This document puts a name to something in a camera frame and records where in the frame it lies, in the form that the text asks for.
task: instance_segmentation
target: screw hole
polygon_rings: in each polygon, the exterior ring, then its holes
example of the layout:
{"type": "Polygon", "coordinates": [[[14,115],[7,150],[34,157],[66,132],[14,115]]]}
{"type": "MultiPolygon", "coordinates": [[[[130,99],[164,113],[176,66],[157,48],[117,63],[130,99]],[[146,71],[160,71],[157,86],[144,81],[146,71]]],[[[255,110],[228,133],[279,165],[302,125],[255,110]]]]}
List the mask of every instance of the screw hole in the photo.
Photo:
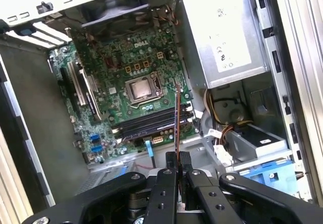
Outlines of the screw hole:
{"type": "Polygon", "coordinates": [[[218,209],[218,210],[224,210],[224,206],[223,205],[216,205],[216,209],[218,209]]]}
{"type": "Polygon", "coordinates": [[[165,208],[164,203],[161,203],[161,204],[159,204],[159,205],[158,205],[158,209],[160,209],[160,210],[164,210],[164,208],[165,208]]]}

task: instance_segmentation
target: black mounting arm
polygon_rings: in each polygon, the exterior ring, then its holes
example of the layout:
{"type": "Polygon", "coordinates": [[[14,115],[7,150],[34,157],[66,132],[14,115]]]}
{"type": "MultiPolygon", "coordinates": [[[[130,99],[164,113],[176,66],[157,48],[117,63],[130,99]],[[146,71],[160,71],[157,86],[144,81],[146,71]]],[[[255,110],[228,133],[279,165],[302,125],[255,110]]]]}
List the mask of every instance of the black mounting arm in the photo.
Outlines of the black mounting arm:
{"type": "Polygon", "coordinates": [[[135,221],[139,218],[144,224],[322,223],[323,209],[314,204],[234,173],[216,180],[208,171],[190,167],[187,154],[181,156],[179,166],[154,169],[148,179],[124,174],[23,224],[142,223],[135,221]],[[90,212],[104,217],[93,220],[90,212]]]}

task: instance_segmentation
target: bolt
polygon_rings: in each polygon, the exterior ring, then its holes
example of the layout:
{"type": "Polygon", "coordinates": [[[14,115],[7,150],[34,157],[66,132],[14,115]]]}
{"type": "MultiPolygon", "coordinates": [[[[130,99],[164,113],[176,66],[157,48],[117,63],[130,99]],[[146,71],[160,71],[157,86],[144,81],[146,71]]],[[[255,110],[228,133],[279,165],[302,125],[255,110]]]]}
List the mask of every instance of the bolt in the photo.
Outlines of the bolt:
{"type": "Polygon", "coordinates": [[[43,217],[41,219],[34,221],[32,224],[47,224],[47,223],[49,223],[49,219],[47,217],[43,217]]]}
{"type": "Polygon", "coordinates": [[[143,217],[136,219],[133,224],[143,224],[143,217]]]}
{"type": "Polygon", "coordinates": [[[171,171],[171,170],[165,170],[163,173],[164,173],[165,175],[170,175],[170,174],[172,173],[172,171],[171,171]]]}
{"type": "Polygon", "coordinates": [[[194,174],[194,175],[200,175],[201,174],[201,171],[200,170],[193,170],[192,171],[192,174],[194,174]]]}
{"type": "Polygon", "coordinates": [[[232,181],[232,180],[235,180],[236,178],[234,176],[232,176],[232,175],[227,175],[226,179],[229,180],[229,181],[232,181]]]}
{"type": "Polygon", "coordinates": [[[131,177],[132,180],[138,180],[140,179],[140,176],[135,174],[134,176],[131,177]]]}

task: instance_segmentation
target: chip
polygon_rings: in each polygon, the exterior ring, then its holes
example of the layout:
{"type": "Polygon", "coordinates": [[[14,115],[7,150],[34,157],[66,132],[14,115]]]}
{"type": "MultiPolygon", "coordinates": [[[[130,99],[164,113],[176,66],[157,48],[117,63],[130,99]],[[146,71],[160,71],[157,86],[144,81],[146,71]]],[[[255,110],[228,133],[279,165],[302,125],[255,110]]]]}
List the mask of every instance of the chip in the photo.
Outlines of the chip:
{"type": "Polygon", "coordinates": [[[151,95],[151,88],[149,86],[149,81],[147,78],[142,78],[132,84],[130,84],[134,99],[139,99],[142,97],[149,97],[151,95]]]}
{"type": "Polygon", "coordinates": [[[129,80],[125,86],[131,104],[146,102],[164,95],[157,72],[129,80]]]}

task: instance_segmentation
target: blue connector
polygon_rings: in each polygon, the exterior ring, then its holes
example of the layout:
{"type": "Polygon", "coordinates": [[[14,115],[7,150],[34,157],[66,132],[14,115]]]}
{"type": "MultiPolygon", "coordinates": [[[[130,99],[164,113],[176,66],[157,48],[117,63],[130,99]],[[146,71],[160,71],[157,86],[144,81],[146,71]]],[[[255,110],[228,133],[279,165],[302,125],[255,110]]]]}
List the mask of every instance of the blue connector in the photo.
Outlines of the blue connector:
{"type": "Polygon", "coordinates": [[[102,146],[96,146],[91,148],[92,152],[101,152],[102,150],[103,150],[102,146]]]}
{"type": "Polygon", "coordinates": [[[91,141],[95,141],[99,138],[100,138],[99,134],[95,134],[95,135],[90,136],[91,141]]]}

